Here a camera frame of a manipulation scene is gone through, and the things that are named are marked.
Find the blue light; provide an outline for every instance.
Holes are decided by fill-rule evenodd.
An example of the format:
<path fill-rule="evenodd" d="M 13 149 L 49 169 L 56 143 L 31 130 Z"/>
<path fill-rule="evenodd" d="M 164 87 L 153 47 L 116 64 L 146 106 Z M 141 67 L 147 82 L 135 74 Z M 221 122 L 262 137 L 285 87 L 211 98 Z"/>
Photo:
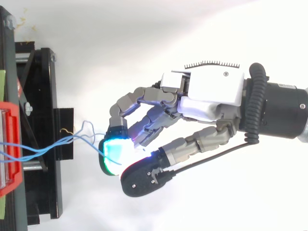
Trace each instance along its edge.
<path fill-rule="evenodd" d="M 122 172 L 131 164 L 151 156 L 151 153 L 145 150 L 134 148 L 134 143 L 131 139 L 112 139 L 104 142 L 104 155 L 110 159 L 121 163 L 117 165 L 112 163 L 107 158 L 104 158 L 104 163 L 107 170 L 113 175 L 121 175 Z"/>

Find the red clamp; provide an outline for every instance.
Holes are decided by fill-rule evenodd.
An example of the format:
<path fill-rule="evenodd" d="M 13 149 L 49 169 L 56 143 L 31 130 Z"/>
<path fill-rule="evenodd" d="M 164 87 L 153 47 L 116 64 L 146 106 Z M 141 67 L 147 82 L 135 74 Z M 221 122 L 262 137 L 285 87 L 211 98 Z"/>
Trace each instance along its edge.
<path fill-rule="evenodd" d="M 0 112 L 2 117 L 2 131 L 0 132 L 2 132 L 3 142 L 20 144 L 18 105 L 0 102 Z M 3 149 L 13 157 L 21 157 L 20 147 L 4 146 Z M 22 180 L 21 162 L 0 163 L 0 197 L 16 189 Z"/>

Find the black cable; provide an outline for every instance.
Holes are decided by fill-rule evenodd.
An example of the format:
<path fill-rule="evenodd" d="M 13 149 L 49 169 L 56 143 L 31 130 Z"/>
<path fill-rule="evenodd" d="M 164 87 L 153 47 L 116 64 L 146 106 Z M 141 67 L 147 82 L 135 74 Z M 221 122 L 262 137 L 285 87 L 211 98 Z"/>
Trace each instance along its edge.
<path fill-rule="evenodd" d="M 252 144 L 251 144 L 251 143 L 243 143 L 243 144 L 241 144 L 241 145 L 235 146 L 235 147 L 233 147 L 233 148 L 230 148 L 230 149 L 228 149 L 228 150 L 225 150 L 225 151 L 223 151 L 223 152 L 221 152 L 221 153 L 218 153 L 218 154 L 216 154 L 216 155 L 210 156 L 210 157 L 208 157 L 208 158 L 206 158 L 206 159 L 199 160 L 199 161 L 197 161 L 197 162 L 195 162 L 195 163 L 192 163 L 192 164 L 190 164 L 190 165 L 187 165 L 187 166 L 185 166 L 185 167 L 181 167 L 181 168 L 175 170 L 174 173 L 175 173 L 175 174 L 178 174 L 178 173 L 180 173 L 180 172 L 182 172 L 182 171 L 185 171 L 185 170 L 190 169 L 190 168 L 192 168 L 192 167 L 196 167 L 197 165 L 200 165 L 200 164 L 206 163 L 206 162 L 208 162 L 208 161 L 214 160 L 214 159 L 216 159 L 216 158 L 218 158 L 218 157 L 221 157 L 221 156 L 223 156 L 223 155 L 225 155 L 225 154 L 228 154 L 228 153 L 233 152 L 233 151 L 235 151 L 235 150 L 238 150 L 238 149 L 240 149 L 240 148 L 247 147 L 247 146 L 249 146 L 249 145 L 252 145 Z"/>
<path fill-rule="evenodd" d="M 158 81 L 157 83 L 153 84 L 152 88 L 160 89 L 160 83 L 161 83 L 161 81 Z"/>
<path fill-rule="evenodd" d="M 260 119 L 265 98 L 268 78 L 264 67 L 261 64 L 254 63 L 249 68 L 249 73 L 253 81 L 251 95 L 248 105 L 245 109 L 245 141 L 251 144 L 259 143 Z"/>

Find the black cylindrical motor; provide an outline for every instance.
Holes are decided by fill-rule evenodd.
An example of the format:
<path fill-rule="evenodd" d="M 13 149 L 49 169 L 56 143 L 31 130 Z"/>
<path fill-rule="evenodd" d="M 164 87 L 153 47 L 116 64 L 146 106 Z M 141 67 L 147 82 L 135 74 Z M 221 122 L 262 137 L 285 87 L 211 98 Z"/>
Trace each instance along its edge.
<path fill-rule="evenodd" d="M 245 131 L 245 108 L 252 84 L 252 80 L 247 79 L 246 94 L 241 106 L 241 131 Z M 294 139 L 305 130 L 307 118 L 308 93 L 306 90 L 285 84 L 267 84 L 260 120 L 260 134 Z"/>

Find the robotic hand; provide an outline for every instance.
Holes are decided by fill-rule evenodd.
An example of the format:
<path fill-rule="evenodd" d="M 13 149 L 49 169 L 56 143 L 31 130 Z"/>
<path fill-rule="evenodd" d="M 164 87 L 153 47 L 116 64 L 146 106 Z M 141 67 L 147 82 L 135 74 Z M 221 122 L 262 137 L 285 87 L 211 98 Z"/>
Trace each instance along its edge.
<path fill-rule="evenodd" d="M 252 64 L 249 72 L 251 78 L 244 79 L 238 64 L 203 61 L 186 65 L 185 70 L 164 73 L 152 87 L 137 88 L 120 98 L 110 109 L 110 126 L 99 149 L 105 156 L 131 165 L 115 166 L 99 155 L 103 172 L 108 175 L 122 172 L 124 193 L 137 197 L 161 188 L 179 172 L 259 143 L 259 134 L 299 137 L 308 142 L 307 92 L 295 86 L 268 83 L 260 64 Z M 154 107 L 128 129 L 124 117 L 140 107 L 140 103 Z M 181 118 L 216 126 L 178 138 L 148 157 L 133 161 L 134 147 L 147 146 L 164 128 Z M 186 161 L 190 155 L 227 144 L 237 131 L 246 132 L 245 143 L 178 170 L 164 171 Z"/>

